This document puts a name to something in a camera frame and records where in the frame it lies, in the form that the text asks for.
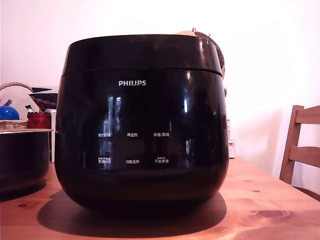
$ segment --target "red cup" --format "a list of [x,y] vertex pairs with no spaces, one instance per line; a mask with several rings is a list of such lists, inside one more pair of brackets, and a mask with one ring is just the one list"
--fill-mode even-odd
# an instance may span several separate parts
[[28,112],[28,129],[51,129],[51,113],[49,112]]

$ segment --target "chair slat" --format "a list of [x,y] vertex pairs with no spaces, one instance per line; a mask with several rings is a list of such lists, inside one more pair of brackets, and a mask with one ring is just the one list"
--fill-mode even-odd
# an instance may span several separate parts
[[295,122],[298,124],[320,124],[320,106],[298,110]]
[[320,147],[292,146],[290,148],[289,159],[320,168]]
[[304,109],[304,106],[294,105],[292,107],[291,119],[289,124],[288,135],[286,138],[284,155],[282,160],[280,180],[287,184],[291,184],[294,174],[295,162],[289,159],[290,147],[298,146],[301,124],[296,123],[297,112]]

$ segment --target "button label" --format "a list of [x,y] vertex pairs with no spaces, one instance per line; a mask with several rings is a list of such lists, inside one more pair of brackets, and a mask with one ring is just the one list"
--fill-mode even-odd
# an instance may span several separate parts
[[126,136],[127,136],[127,137],[130,137],[130,138],[135,138],[135,137],[138,137],[138,133],[136,133],[136,132],[133,132],[133,133],[128,132],[128,133],[126,134]]
[[98,164],[111,164],[111,157],[98,157]]
[[111,133],[98,133],[98,138],[110,138]]
[[169,159],[166,159],[164,156],[157,157],[157,159],[154,160],[155,164],[168,164]]
[[139,163],[139,160],[125,160],[125,163],[126,164],[138,164]]
[[169,137],[169,133],[168,132],[155,132],[153,134],[154,137]]

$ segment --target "wood grain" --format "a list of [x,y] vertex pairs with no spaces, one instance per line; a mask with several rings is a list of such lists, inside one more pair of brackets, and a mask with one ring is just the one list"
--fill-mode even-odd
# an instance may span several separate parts
[[288,135],[286,138],[280,179],[287,184],[291,184],[292,176],[294,174],[295,162],[290,160],[290,147],[297,147],[301,129],[301,123],[296,123],[297,112],[303,110],[303,106],[294,105],[292,108],[291,119],[289,123]]
[[320,147],[292,146],[290,148],[289,159],[320,168]]
[[1,203],[3,240],[141,238],[319,240],[320,202],[236,158],[219,193],[183,216],[119,218],[86,210],[62,191],[52,163],[42,190]]
[[295,122],[299,124],[320,124],[320,106],[299,109],[296,113]]

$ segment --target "cooking pot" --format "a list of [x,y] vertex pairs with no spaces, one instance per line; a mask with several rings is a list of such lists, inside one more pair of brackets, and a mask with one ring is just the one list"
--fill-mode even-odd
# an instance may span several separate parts
[[39,183],[49,169],[51,129],[0,130],[0,195]]
[[188,35],[84,39],[67,51],[55,169],[96,210],[189,208],[226,177],[225,94],[216,47]]

